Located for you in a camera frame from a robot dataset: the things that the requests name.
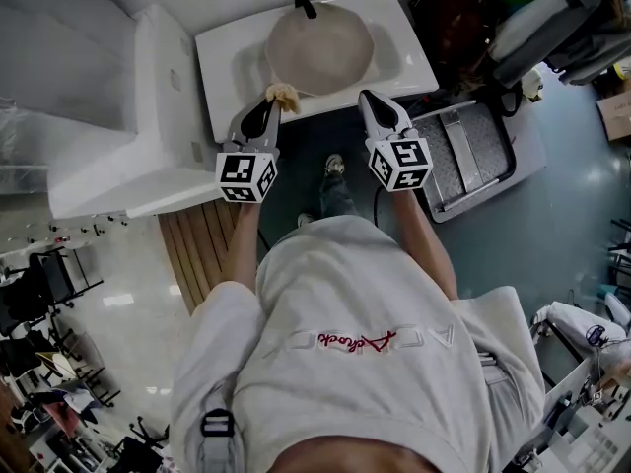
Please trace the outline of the white desk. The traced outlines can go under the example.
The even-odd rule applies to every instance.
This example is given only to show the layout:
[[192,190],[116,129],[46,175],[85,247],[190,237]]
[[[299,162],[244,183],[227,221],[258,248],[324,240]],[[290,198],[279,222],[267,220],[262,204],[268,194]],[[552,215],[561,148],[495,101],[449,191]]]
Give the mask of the white desk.
[[[631,473],[631,391],[590,394],[593,363],[583,361],[546,394],[544,418],[518,453],[520,473]],[[586,430],[601,425],[617,445],[614,461],[594,468]]]

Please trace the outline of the white stepped platform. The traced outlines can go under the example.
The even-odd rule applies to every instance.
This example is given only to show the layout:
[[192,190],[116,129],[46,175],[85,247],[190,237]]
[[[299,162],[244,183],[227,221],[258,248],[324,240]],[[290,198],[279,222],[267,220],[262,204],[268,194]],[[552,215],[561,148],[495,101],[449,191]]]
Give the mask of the white stepped platform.
[[65,154],[47,178],[56,219],[123,212],[171,213],[220,196],[215,143],[193,38],[162,6],[136,16],[136,132],[110,146],[96,138]]

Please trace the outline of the person in white coat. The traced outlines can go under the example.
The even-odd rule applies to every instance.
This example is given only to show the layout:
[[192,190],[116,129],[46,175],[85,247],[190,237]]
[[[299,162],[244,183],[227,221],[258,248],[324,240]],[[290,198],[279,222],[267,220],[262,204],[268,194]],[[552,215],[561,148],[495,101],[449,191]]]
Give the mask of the person in white coat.
[[332,436],[389,442],[443,473],[500,473],[543,417],[516,291],[451,301],[359,216],[293,231],[254,292],[222,283],[192,320],[171,396],[182,473],[267,473]]

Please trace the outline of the metal step platform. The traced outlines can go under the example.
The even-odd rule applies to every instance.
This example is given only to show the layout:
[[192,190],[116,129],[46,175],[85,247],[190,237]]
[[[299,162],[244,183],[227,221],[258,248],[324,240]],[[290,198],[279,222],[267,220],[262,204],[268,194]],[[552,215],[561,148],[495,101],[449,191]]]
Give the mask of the metal step platform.
[[531,105],[503,116],[482,101],[464,101],[412,119],[429,145],[433,171],[423,193],[441,224],[521,183],[546,166]]

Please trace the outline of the cardboard box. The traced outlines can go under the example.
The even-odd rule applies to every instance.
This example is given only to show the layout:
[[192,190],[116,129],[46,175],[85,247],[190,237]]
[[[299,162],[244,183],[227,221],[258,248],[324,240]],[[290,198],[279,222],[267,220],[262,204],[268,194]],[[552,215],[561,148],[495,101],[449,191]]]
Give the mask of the cardboard box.
[[631,91],[596,103],[608,141],[631,136]]

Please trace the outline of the yellow sponge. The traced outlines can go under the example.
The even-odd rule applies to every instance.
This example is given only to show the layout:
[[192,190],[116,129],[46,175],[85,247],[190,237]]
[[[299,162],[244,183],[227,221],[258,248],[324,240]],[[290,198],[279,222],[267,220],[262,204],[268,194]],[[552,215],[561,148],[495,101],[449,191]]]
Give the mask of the yellow sponge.
[[285,83],[274,83],[265,90],[265,98],[269,102],[277,101],[282,111],[301,113],[300,97],[297,90]]

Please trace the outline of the black bag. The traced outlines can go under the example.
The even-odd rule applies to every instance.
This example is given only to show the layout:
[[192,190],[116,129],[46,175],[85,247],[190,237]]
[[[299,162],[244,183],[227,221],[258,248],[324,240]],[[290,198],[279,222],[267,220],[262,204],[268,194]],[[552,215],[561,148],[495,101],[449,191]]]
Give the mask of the black bag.
[[523,85],[517,81],[507,88],[498,82],[485,87],[484,99],[491,110],[502,117],[513,117],[519,111],[524,97]]

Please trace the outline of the black chair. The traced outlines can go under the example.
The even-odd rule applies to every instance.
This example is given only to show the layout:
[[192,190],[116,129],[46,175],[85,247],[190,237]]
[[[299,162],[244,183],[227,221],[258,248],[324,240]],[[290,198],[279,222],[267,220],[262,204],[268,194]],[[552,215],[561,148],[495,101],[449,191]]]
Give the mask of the black chair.
[[81,261],[73,250],[75,262],[84,282],[82,288],[77,288],[66,266],[65,260],[68,255],[63,253],[63,250],[64,247],[60,247],[47,252],[34,252],[28,259],[37,294],[51,310],[57,310],[60,305],[73,308],[76,299],[104,283],[104,280],[89,283]]

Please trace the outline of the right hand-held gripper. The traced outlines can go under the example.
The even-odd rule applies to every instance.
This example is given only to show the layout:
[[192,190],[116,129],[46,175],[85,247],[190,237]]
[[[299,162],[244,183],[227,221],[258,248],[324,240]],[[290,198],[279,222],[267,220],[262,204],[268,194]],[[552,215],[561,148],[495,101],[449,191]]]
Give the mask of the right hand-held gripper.
[[433,170],[426,138],[412,128],[406,110],[375,91],[361,91],[359,108],[370,152],[368,167],[388,192],[422,188]]

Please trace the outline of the wooden slat board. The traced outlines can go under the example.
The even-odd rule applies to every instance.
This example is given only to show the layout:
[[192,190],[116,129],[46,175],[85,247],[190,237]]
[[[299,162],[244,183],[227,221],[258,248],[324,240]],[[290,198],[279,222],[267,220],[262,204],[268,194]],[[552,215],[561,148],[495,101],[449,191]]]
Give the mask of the wooden slat board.
[[213,200],[158,216],[175,280],[190,314],[214,288],[234,282],[224,280],[223,270],[243,204]]

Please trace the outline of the person's left forearm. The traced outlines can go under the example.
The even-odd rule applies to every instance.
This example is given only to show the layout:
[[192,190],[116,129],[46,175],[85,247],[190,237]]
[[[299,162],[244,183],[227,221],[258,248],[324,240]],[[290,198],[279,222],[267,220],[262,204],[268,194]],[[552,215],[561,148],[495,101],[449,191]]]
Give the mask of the person's left forearm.
[[258,203],[245,203],[241,206],[223,270],[225,281],[238,282],[253,292],[256,282],[260,211],[261,205]]

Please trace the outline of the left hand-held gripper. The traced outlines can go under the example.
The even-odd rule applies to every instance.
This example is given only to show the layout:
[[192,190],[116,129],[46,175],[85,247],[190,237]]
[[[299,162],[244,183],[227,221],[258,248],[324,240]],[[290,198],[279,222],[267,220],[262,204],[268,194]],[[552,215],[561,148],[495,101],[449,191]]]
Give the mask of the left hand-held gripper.
[[[280,104],[270,101],[251,103],[233,118],[216,160],[216,184],[227,202],[264,201],[278,176],[280,122]],[[259,137],[261,144],[248,144]]]

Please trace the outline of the silver foil sheet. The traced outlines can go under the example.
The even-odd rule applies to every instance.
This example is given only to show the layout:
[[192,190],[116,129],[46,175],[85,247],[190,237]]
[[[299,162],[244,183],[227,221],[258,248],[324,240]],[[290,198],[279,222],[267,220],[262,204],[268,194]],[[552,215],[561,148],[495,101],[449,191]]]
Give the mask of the silver foil sheet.
[[0,98],[0,195],[47,192],[44,114]]

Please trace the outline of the white compartment tray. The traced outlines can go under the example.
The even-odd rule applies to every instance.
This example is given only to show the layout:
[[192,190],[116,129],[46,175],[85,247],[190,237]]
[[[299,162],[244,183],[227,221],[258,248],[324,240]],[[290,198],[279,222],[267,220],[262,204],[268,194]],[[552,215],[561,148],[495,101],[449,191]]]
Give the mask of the white compartment tray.
[[618,447],[602,430],[601,425],[589,427],[586,430],[585,441],[588,448],[585,461],[592,467],[598,468],[599,463],[603,463],[605,467],[614,461]]

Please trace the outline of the white plush item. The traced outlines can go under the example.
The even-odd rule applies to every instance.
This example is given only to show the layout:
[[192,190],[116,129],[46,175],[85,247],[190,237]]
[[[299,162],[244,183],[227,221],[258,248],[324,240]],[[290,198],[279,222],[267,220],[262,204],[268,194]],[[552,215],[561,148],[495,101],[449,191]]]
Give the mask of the white plush item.
[[530,69],[521,79],[522,92],[530,102],[542,99],[543,81],[540,72],[536,68]]

